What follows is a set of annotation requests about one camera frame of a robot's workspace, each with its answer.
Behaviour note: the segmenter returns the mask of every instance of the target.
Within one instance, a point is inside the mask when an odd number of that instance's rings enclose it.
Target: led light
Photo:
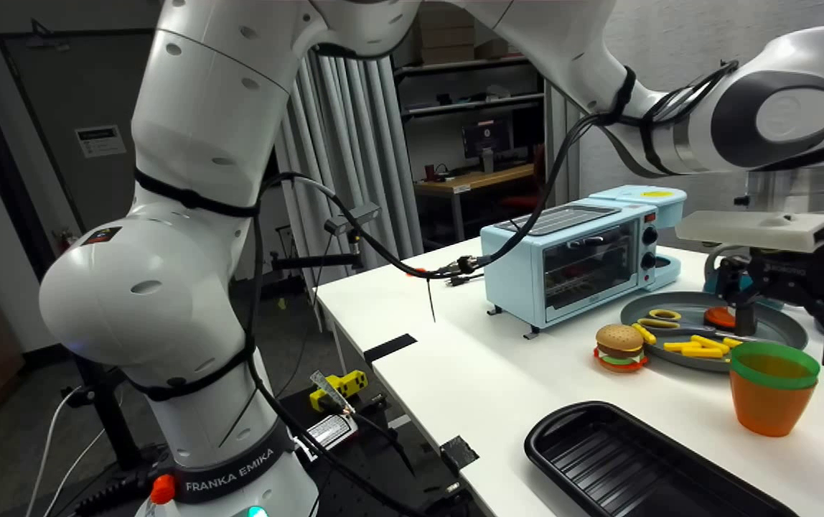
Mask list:
[[[247,505],[247,508],[239,512],[236,517],[269,517],[269,515],[263,512],[263,505]]]

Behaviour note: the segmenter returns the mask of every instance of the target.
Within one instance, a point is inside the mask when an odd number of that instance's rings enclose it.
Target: curtain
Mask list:
[[[579,120],[579,109],[545,80],[545,175],[555,173],[555,159],[566,133]],[[579,198],[579,147],[572,147],[556,175],[549,208]]]
[[[283,173],[305,173],[335,189],[349,209],[375,208],[379,219],[365,231],[397,255],[421,254],[414,175],[402,116],[392,88],[391,57],[346,60],[305,57],[286,119],[275,143]],[[335,208],[305,183],[283,183],[292,245],[299,255],[349,254],[345,235],[334,238],[323,221]],[[361,248],[361,267],[381,264]],[[349,274],[323,267],[305,274],[311,285]]]

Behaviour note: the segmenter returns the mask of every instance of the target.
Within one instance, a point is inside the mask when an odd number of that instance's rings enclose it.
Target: black cable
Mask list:
[[[710,88],[717,87],[717,84],[720,84],[727,74],[731,74],[735,70],[737,70],[737,60],[727,60],[727,64],[720,64],[720,70],[702,74],[701,80],[667,93],[667,94],[662,94],[667,103],[652,109],[649,126],[674,123],[678,119],[682,119],[685,111],[692,111],[692,109],[710,94]],[[641,126],[644,119],[625,119],[625,116],[623,116],[621,123]]]
[[[260,183],[259,189],[259,200],[256,200],[256,213],[249,221],[249,231],[256,235],[256,258],[252,258],[252,287],[243,305],[243,335],[247,341],[252,341],[252,327],[256,327],[256,312],[259,312],[259,302],[260,302],[260,289],[263,289],[263,238],[260,238],[260,200],[263,200],[267,183]],[[243,420],[247,407],[256,402],[259,390],[249,390],[247,402],[240,404],[240,412],[236,414],[232,426],[224,430],[224,437],[219,440],[219,447],[232,437],[232,430],[239,427],[239,422]]]
[[[334,248],[334,233],[328,233],[328,242],[323,242],[321,258],[329,254],[329,248]],[[316,281],[316,287],[319,287],[319,281],[321,281],[321,267],[312,267],[312,281]]]
[[[392,255],[381,242],[375,242],[375,238],[361,226],[361,221],[356,221],[356,216],[346,209],[346,203],[345,203],[334,189],[328,189],[323,183],[319,183],[319,182],[312,182],[312,177],[308,177],[308,175],[302,175],[302,173],[282,173],[282,177],[286,177],[286,182],[302,182],[302,183],[319,189],[323,198],[329,198],[334,208],[342,209],[342,216],[346,219],[349,231],[352,231],[361,242],[368,242],[388,264],[392,264],[397,269],[402,269],[405,277],[414,277],[414,278],[447,278],[444,269],[418,269],[418,267],[405,264],[400,255]]]
[[[371,430],[375,430],[379,437],[388,440],[388,445],[402,458],[405,468],[414,472],[410,458],[405,455],[405,447],[400,445],[400,435],[391,427],[375,426],[374,420],[368,420],[365,414],[352,414],[356,422],[368,426]]]
[[[550,192],[555,192],[555,183],[556,183],[556,175],[560,170],[566,170],[566,155],[569,155],[569,147],[578,143],[595,123],[601,123],[598,116],[589,116],[589,119],[579,119],[563,139],[556,155],[555,155],[555,163],[550,163],[550,175],[545,182],[545,192],[540,195],[540,203],[534,208],[534,213],[527,216],[527,221],[509,238],[503,242],[503,248],[491,255],[480,255],[470,261],[470,269],[480,269],[480,267],[489,267],[494,261],[500,261],[504,254],[512,254],[527,233],[530,226],[537,225],[537,219],[542,216],[542,208],[549,203]]]
[[[247,370],[256,383],[256,387],[260,390],[260,396],[267,399],[267,404],[283,420],[283,426],[289,427],[289,435],[296,435],[312,455],[319,455],[321,460],[328,460],[342,478],[346,478],[352,486],[358,486],[361,491],[368,491],[374,501],[379,501],[381,505],[400,512],[400,515],[418,515],[415,508],[400,503],[397,498],[384,495],[381,489],[375,489],[374,482],[361,479],[361,475],[356,475],[352,468],[346,468],[342,460],[335,460],[321,443],[316,443],[316,437],[311,430],[305,430],[286,407],[282,407],[282,402],[267,390],[267,386],[260,383],[256,363],[247,363]]]
[[[292,370],[289,370],[286,380],[275,387],[279,396],[286,394],[286,387],[292,386],[296,374],[302,370],[302,357],[305,357],[308,333],[311,333],[311,330],[312,330],[312,327],[308,325],[305,333],[302,333],[302,340],[299,340],[299,353],[296,353]]]
[[[371,233],[361,231],[361,225],[352,219],[346,203],[334,189],[328,189],[323,183],[319,183],[319,182],[312,182],[312,177],[308,177],[302,173],[282,173],[282,177],[302,182],[308,188],[316,188],[321,195],[328,195],[342,209],[342,216],[346,219],[352,233],[361,242],[368,242],[388,264],[402,269],[405,277],[414,277],[414,278],[454,278],[457,274],[474,274],[480,267],[494,264],[496,258],[512,254],[530,233],[530,226],[537,225],[537,219],[542,216],[542,208],[549,203],[549,198],[555,192],[555,183],[556,183],[560,173],[566,170],[563,163],[566,163],[569,147],[578,143],[592,126],[603,126],[603,123],[606,123],[603,116],[585,116],[566,133],[566,139],[563,139],[563,143],[560,143],[560,149],[555,155],[550,175],[549,175],[545,188],[542,188],[542,192],[540,192],[540,203],[534,208],[527,221],[496,254],[480,255],[480,258],[464,255],[464,258],[457,258],[454,264],[444,264],[440,269],[418,269],[418,267],[410,267],[402,258],[397,258],[381,242],[375,242]]]

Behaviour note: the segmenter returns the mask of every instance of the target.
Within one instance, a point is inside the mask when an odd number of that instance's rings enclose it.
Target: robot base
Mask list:
[[[283,455],[263,478],[239,489],[220,501],[209,503],[164,503],[156,505],[147,501],[134,517],[316,517],[319,515],[319,489],[305,475],[296,455]]]

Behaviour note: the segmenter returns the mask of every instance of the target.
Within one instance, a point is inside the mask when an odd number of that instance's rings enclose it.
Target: yellow object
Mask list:
[[[644,325],[632,325],[641,335],[644,335],[644,344],[657,344],[657,335],[652,335]]]
[[[646,317],[649,317],[649,318],[671,318],[671,321],[681,321],[681,312],[678,312],[678,311],[649,311]]]
[[[697,341],[667,341],[662,351],[681,353],[682,348],[697,348]]]
[[[371,383],[365,376],[365,370],[346,370],[342,376],[323,376],[329,387],[335,387],[345,399],[356,396],[358,390],[365,390]],[[323,390],[312,390],[308,394],[308,402],[312,404],[316,414],[323,414],[321,402],[328,399]]]
[[[638,318],[646,330],[678,327],[678,318]]]
[[[711,340],[707,340],[707,341],[695,341],[695,340],[692,341],[667,341],[662,351],[692,357],[692,360],[723,360],[723,357],[730,357],[730,344],[723,344],[723,341],[710,344],[710,341]]]
[[[707,340],[707,335],[692,335],[692,341],[702,344],[702,348],[727,348],[727,341],[717,341],[717,340]]]

